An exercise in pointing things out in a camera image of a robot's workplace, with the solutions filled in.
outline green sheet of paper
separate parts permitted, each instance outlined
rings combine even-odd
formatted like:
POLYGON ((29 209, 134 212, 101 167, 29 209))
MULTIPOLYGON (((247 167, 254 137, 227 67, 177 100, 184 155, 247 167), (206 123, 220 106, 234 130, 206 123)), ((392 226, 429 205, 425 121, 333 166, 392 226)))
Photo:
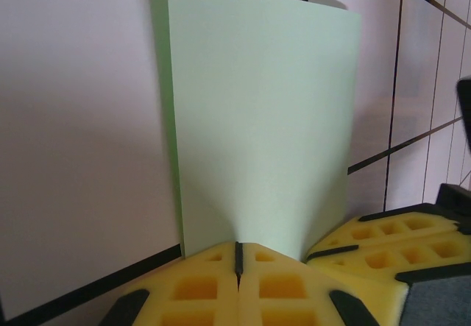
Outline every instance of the green sheet of paper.
POLYGON ((296 0, 169 0, 185 253, 300 258, 344 217, 355 13, 296 0))

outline paper sheet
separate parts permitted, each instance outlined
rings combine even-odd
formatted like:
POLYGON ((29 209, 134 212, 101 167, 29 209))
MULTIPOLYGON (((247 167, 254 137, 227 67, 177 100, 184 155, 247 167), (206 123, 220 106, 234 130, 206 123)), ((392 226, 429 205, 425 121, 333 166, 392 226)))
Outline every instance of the paper sheet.
POLYGON ((296 0, 169 0, 185 253, 300 258, 345 212, 360 17, 296 0))

